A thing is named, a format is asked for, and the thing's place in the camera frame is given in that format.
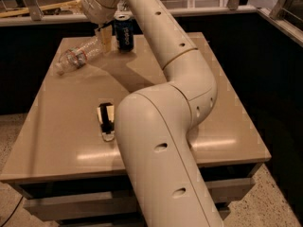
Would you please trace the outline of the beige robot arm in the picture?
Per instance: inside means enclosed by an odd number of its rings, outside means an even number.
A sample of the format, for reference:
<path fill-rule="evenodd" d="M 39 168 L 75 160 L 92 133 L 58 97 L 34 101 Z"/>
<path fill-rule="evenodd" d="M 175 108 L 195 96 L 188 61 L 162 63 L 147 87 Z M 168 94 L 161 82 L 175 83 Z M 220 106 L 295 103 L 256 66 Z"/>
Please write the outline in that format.
<path fill-rule="evenodd" d="M 81 0 L 98 25 L 113 20 L 120 0 Z M 148 227 L 223 227 L 187 142 L 217 98 L 217 84 L 195 43 L 160 0 L 125 0 L 165 82 L 118 105 L 118 148 Z"/>

